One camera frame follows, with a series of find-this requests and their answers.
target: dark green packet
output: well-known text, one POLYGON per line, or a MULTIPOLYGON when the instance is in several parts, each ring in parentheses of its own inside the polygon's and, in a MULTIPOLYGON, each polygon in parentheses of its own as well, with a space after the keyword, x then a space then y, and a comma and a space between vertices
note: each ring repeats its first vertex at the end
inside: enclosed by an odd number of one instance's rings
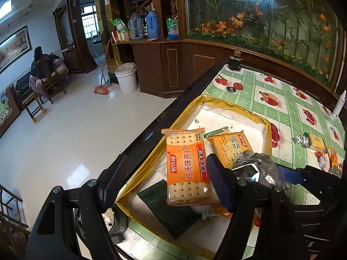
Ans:
POLYGON ((157 182, 137 195, 168 229, 174 239, 177 239, 201 218, 201 215, 195 213, 189 206, 170 206, 166 203, 167 185, 165 180, 157 182))

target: aquarium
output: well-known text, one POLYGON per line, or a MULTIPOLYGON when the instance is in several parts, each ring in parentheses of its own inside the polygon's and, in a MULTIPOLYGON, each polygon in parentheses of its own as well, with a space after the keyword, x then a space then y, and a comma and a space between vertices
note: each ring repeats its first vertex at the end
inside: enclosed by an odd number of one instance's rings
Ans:
POLYGON ((186 38, 262 53, 329 86, 340 23, 326 0, 185 0, 186 38))

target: white bottle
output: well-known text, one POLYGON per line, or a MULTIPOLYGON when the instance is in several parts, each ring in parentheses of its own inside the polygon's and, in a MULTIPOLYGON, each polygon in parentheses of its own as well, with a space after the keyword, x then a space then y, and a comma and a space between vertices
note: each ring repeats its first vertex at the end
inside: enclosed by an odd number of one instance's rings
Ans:
POLYGON ((344 90, 344 92, 341 94, 341 96, 340 96, 340 98, 339 98, 339 100, 338 100, 338 102, 337 102, 337 104, 336 104, 336 106, 335 106, 335 108, 331 114, 332 118, 335 119, 340 114, 340 112, 344 106, 345 100, 346 100, 346 90, 344 90))

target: orange broom head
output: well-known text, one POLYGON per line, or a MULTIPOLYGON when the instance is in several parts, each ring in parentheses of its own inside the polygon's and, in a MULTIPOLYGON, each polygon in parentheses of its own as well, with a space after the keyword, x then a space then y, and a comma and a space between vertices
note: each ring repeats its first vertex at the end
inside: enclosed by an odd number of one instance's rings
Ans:
POLYGON ((100 86, 96 86, 94 88, 94 93, 95 94, 107 95, 108 91, 107 91, 107 88, 104 88, 102 85, 100 85, 100 86))

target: wooden stool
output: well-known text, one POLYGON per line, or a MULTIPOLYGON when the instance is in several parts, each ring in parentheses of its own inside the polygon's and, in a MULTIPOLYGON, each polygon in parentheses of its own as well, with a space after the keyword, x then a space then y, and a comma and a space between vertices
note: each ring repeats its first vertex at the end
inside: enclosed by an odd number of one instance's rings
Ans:
POLYGON ((39 98, 38 98, 38 95, 34 92, 32 94, 30 94, 30 96, 28 96, 24 101, 23 101, 23 105, 25 107, 25 109, 27 110, 28 114, 30 115, 32 121, 34 123, 36 123, 36 118, 34 117, 34 115, 36 113, 38 113, 40 110, 42 111, 42 113, 46 113, 46 110, 43 108, 42 104, 40 103, 39 101, 39 98), (28 104, 33 100, 35 99, 36 102, 38 103, 38 107, 34 109, 34 111, 30 111, 29 108, 28 108, 28 104))

